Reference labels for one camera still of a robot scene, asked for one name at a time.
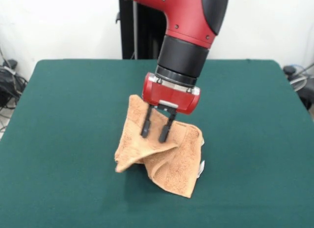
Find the green tablecloth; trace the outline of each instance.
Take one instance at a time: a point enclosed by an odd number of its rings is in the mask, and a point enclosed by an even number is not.
[[[44,60],[0,142],[1,228],[313,227],[314,124],[273,61],[208,61],[178,120],[204,134],[192,199],[113,159],[155,60]]]

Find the table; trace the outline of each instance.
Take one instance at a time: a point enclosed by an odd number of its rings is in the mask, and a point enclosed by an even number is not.
[[[271,60],[207,61],[178,120],[204,134],[191,199],[115,173],[131,94],[156,60],[43,60],[0,142],[0,227],[313,227],[314,124]]]

